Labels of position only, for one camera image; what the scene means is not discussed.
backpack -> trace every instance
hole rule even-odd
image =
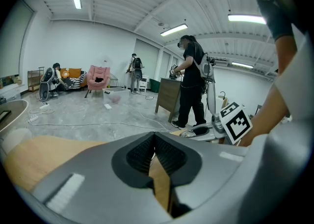
[[[132,67],[133,69],[142,69],[143,65],[142,65],[142,61],[140,58],[135,58],[132,62]]]
[[[213,65],[215,65],[214,59],[212,59],[207,53],[205,53],[202,56],[201,64],[197,64],[194,58],[193,58],[193,62],[195,63],[196,67],[199,69],[201,73],[201,77],[206,82],[212,82],[212,83],[215,82],[214,69],[212,67]]]

trash bin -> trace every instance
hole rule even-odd
[[[158,93],[159,92],[159,87],[160,87],[160,82],[154,80],[154,79],[149,79],[149,82],[151,84],[151,91]]]

gray concrete floor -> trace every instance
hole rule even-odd
[[[141,127],[158,128],[139,128],[124,124],[94,124],[81,126],[31,126],[24,123],[25,119],[31,114],[25,113],[16,128],[27,127],[33,134],[33,137],[40,135],[50,135],[71,140],[94,140],[94,141],[114,141],[120,138],[128,137],[130,135],[140,134],[149,131],[163,131],[162,127],[153,121],[144,119],[138,112],[130,108],[138,110],[144,117],[153,119],[161,123],[167,130],[175,131],[177,128],[173,127],[168,122],[169,112],[164,108],[159,108],[158,113],[155,113],[155,106],[157,102],[157,93],[146,91],[141,92],[142,95],[155,97],[149,101],[145,96],[132,95],[126,100],[125,104],[111,105],[112,109],[107,110],[104,107],[103,92],[92,91],[84,98],[87,89],[73,90],[62,92],[58,99],[49,99],[47,102],[50,108],[55,112],[50,114],[40,114],[39,118],[32,122],[32,124],[90,124],[90,123],[104,123],[104,122],[121,122],[126,124],[138,125]],[[29,110],[39,108],[42,102],[35,98],[35,93],[27,93],[22,96],[22,99],[29,102]],[[189,115],[189,125],[195,124],[194,113],[191,110]]]

